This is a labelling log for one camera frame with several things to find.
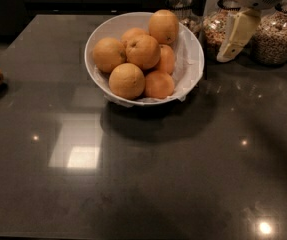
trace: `grains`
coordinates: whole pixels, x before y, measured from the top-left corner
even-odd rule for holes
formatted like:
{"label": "grains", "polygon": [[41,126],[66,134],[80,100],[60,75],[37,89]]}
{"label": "grains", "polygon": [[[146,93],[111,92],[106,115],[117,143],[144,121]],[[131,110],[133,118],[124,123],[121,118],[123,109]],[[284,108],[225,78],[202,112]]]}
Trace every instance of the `grains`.
{"label": "grains", "polygon": [[275,11],[262,19],[252,38],[250,56],[265,65],[287,61],[287,12]]}
{"label": "grains", "polygon": [[222,42],[225,39],[225,28],[228,15],[236,13],[240,8],[229,8],[224,6],[224,2],[218,2],[219,9],[216,12],[205,16],[203,19],[203,32],[206,39],[207,57],[216,60]]}
{"label": "grains", "polygon": [[198,16],[190,16],[180,21],[184,26],[186,26],[191,32],[198,38],[202,24]]}

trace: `bowl of oranges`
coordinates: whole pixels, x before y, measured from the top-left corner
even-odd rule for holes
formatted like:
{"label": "bowl of oranges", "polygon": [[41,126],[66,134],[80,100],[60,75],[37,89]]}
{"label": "bowl of oranges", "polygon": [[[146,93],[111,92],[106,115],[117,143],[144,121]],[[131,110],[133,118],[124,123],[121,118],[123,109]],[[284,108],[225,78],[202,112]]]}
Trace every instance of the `bowl of oranges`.
{"label": "bowl of oranges", "polygon": [[204,69],[200,42],[169,10],[105,21],[87,40],[84,57],[105,97],[125,107],[184,101]]}

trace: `gray countertop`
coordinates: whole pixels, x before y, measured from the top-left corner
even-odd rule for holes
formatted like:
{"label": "gray countertop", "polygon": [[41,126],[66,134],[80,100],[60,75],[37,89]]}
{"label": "gray countertop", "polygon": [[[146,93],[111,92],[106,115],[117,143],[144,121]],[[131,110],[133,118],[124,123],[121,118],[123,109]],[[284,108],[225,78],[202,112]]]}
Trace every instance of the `gray countertop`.
{"label": "gray countertop", "polygon": [[124,108],[83,58],[109,17],[38,15],[0,59],[0,236],[287,239],[287,64],[209,61],[184,102]]}

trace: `white bowl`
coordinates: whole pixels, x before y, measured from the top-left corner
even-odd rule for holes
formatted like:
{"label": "white bowl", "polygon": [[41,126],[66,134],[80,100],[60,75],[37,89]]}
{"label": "white bowl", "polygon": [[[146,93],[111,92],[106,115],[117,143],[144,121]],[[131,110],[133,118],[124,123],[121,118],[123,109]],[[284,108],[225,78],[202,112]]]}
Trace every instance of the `white bowl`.
{"label": "white bowl", "polygon": [[184,101],[186,95],[195,87],[203,75],[204,54],[199,40],[183,24],[180,23],[177,40],[171,45],[176,62],[172,77],[175,82],[173,95],[165,99],[141,98],[127,100],[113,94],[109,88],[108,75],[102,74],[96,67],[92,51],[95,44],[103,37],[120,39],[122,34],[132,27],[148,30],[148,21],[152,13],[134,12],[115,16],[97,27],[89,37],[85,46],[85,65],[93,81],[103,90],[105,97],[125,107],[153,106],[178,99]]}

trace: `glass jar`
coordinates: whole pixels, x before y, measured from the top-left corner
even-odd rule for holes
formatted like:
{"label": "glass jar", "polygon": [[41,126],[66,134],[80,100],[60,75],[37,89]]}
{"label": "glass jar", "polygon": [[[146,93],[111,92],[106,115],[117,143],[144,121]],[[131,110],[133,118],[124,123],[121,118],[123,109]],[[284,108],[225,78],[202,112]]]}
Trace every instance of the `glass jar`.
{"label": "glass jar", "polygon": [[203,18],[202,30],[206,41],[206,57],[216,60],[225,38],[225,28],[229,13],[237,13],[240,5],[235,0],[219,0],[218,9]]}
{"label": "glass jar", "polygon": [[251,41],[253,60],[270,66],[287,62],[287,0],[275,6],[275,11],[262,18]]}
{"label": "glass jar", "polygon": [[166,8],[172,11],[177,16],[179,21],[190,29],[196,37],[199,37],[202,22],[201,18],[193,13],[193,6],[193,0],[166,1]]}

